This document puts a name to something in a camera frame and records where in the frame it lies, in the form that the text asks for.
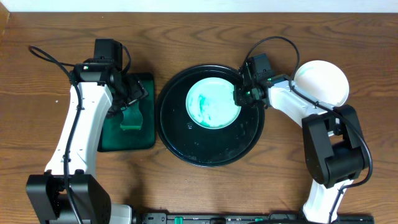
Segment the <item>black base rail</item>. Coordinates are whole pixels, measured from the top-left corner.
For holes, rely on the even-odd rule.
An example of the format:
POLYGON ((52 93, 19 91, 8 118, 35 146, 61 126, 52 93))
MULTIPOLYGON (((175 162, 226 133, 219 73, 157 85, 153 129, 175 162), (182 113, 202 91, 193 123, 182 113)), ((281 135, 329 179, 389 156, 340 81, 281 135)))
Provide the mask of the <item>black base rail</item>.
POLYGON ((268 215, 215 215, 215 214, 166 214, 143 213, 139 224, 308 224, 303 215, 296 213, 272 213, 268 215))

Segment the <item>round black tray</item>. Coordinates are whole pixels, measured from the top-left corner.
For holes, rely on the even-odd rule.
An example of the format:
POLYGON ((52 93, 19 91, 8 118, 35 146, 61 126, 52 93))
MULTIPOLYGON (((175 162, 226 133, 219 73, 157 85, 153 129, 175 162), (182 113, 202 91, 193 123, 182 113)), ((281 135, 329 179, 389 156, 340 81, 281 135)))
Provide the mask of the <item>round black tray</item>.
POLYGON ((163 87, 155 106, 155 125, 167 149, 196 166, 216 167, 245 156, 258 142, 264 127, 261 106, 244 107, 237 119, 221 129, 207 129, 192 120, 185 106, 189 89, 204 78, 217 77, 232 84, 242 81, 234 68, 196 65, 176 74, 163 87))

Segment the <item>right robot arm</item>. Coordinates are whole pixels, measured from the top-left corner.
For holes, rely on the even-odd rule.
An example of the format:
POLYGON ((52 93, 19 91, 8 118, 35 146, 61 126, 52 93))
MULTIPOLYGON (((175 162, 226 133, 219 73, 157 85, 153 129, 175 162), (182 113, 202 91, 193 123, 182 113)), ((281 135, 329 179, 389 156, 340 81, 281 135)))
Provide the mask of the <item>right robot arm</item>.
POLYGON ((313 182, 302 208, 312 223, 333 223, 346 189, 370 166, 349 83, 331 62, 312 60, 294 75, 277 75, 266 54, 247 58, 234 87, 239 106, 262 105, 286 114, 302 129, 305 163, 313 182))

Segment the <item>black rectangular water tray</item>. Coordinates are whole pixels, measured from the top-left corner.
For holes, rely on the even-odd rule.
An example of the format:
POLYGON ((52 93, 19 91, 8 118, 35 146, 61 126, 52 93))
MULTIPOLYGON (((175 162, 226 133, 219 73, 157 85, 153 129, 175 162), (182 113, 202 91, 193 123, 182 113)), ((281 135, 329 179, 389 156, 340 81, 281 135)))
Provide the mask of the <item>black rectangular water tray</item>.
POLYGON ((120 124, 123 120, 123 112, 106 118, 99 140, 99 152, 150 149, 155 144, 154 77, 151 73, 136 73, 135 75, 137 75, 149 93, 147 97, 138 102, 143 116, 142 128, 140 130, 122 130, 120 124))

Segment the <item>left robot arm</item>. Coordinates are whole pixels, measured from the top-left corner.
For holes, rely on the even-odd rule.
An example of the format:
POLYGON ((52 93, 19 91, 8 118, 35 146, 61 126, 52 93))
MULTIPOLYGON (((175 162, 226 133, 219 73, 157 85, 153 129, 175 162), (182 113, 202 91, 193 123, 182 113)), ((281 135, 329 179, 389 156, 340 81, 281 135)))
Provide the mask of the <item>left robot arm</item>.
POLYGON ((94 56, 67 65, 36 46, 36 57, 56 64, 68 77, 70 105, 60 140, 44 173, 30 175, 25 190, 40 223, 137 223, 130 205, 111 202, 95 179, 96 155, 107 117, 123 115, 121 129, 140 129, 139 102, 148 91, 129 65, 128 49, 114 39, 96 39, 94 56))

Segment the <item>green sponge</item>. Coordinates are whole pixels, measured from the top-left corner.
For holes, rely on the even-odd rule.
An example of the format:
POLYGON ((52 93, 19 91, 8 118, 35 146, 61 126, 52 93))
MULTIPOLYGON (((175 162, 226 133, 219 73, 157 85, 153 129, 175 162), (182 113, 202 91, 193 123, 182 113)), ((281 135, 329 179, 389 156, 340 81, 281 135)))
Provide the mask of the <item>green sponge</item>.
POLYGON ((143 124, 143 116, 139 109, 139 103, 136 103, 123 111, 123 120, 120 128, 127 130, 140 130, 143 124))

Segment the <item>white plate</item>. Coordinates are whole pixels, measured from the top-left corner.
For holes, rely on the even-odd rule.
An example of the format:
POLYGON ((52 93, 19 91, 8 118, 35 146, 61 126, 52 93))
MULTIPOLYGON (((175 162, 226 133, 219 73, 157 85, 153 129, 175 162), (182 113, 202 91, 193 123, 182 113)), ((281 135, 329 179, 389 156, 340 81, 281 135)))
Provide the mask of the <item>white plate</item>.
POLYGON ((205 129, 222 129, 239 116, 241 107, 233 98, 234 85, 217 77, 204 78, 188 91, 185 106, 189 117, 205 129))
POLYGON ((342 106, 349 96, 349 82, 343 71, 324 60, 309 61, 297 70, 295 84, 316 99, 342 106))

